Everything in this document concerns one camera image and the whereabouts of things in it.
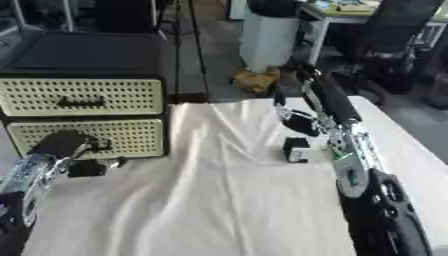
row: drawer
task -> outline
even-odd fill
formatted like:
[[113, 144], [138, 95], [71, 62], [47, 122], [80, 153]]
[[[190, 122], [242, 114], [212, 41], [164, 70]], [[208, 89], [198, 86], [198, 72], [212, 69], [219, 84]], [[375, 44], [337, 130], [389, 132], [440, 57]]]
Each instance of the drawer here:
[[100, 147], [110, 145], [108, 150], [89, 152], [81, 159], [141, 158], [167, 154], [165, 125], [160, 119], [24, 122], [9, 124], [7, 131], [22, 156], [46, 135], [61, 130], [78, 130], [97, 138]]
[[0, 78], [7, 116], [159, 115], [163, 101], [157, 79]]

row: office chair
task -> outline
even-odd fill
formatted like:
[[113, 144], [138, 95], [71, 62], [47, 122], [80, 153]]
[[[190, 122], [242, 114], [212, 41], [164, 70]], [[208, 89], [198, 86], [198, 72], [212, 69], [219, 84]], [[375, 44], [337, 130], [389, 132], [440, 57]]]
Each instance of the office chair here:
[[344, 25], [332, 44], [342, 53], [349, 74], [333, 73], [349, 94], [373, 93], [382, 105], [385, 95], [372, 87], [366, 70], [388, 65], [394, 72], [407, 74], [415, 59], [414, 41], [444, 0], [384, 0], [363, 25]]

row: white wall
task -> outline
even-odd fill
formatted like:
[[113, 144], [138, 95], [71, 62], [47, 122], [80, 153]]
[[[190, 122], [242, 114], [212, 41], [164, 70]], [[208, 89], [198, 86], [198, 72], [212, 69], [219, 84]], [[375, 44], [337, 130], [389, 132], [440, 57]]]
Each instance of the white wall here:
[[244, 20], [246, 14], [247, 0], [230, 0], [232, 1], [230, 9], [230, 19], [232, 20]]

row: tripod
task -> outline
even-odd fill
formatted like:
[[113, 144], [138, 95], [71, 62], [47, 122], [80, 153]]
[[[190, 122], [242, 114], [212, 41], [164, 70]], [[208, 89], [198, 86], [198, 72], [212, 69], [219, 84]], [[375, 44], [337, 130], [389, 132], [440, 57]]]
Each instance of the tripod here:
[[188, 8], [190, 11], [190, 18], [193, 26], [193, 34], [195, 37], [196, 43], [196, 51], [198, 54], [199, 65], [201, 69], [202, 75], [202, 83], [204, 85], [204, 93], [190, 93], [190, 94], [180, 94], [180, 50], [182, 46], [182, 38], [181, 38], [181, 0], [175, 0], [175, 20], [174, 20], [174, 37], [175, 37], [175, 47], [176, 47], [176, 62], [175, 62], [175, 84], [174, 84], [174, 96], [173, 102], [178, 104], [180, 102], [210, 102], [210, 92], [208, 87], [207, 80], [207, 66], [205, 65], [204, 55], [202, 52], [202, 45], [200, 40], [200, 32], [198, 28], [198, 23], [196, 19], [196, 10], [194, 8], [193, 0], [188, 1]]

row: wrinkled white fabric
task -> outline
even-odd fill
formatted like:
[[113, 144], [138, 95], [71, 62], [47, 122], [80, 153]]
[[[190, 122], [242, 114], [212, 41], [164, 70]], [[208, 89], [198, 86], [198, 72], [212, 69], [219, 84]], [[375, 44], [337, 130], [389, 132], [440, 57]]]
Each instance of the wrinkled white fabric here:
[[[366, 100], [352, 101], [431, 245], [448, 248], [448, 168]], [[320, 140], [310, 164], [288, 164], [287, 135], [271, 100], [175, 106], [170, 156], [58, 183], [24, 255], [355, 255]]]

